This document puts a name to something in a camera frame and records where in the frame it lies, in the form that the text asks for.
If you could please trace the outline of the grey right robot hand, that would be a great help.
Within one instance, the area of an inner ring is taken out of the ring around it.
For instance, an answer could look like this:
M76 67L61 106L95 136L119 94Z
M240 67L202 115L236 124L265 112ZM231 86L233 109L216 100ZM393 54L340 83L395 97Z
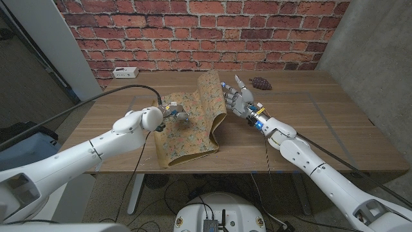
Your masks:
M239 86L239 91L235 87L221 82L226 108L238 117L247 119L250 126L261 128L269 120L269 116L263 112L262 106L254 104L254 96L247 89L245 83L237 75L234 78Z

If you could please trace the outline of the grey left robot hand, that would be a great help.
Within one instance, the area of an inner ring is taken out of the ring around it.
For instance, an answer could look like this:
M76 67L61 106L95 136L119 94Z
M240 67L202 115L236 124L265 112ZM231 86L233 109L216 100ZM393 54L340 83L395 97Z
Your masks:
M158 109L162 112L163 118L173 117L178 121L189 120L189 114L184 110L183 106L177 102L162 104Z

